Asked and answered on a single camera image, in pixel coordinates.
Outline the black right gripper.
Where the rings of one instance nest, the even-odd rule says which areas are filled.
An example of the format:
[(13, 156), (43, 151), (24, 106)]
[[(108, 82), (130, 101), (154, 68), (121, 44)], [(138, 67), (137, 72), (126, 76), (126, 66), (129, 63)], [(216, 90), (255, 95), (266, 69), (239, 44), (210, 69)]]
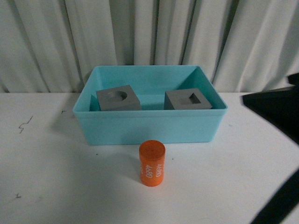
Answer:
[[(242, 96), (243, 104), (299, 143), (299, 74), (287, 77), (289, 87)], [(279, 224), (299, 204), (299, 171), (296, 170), (251, 221)]]

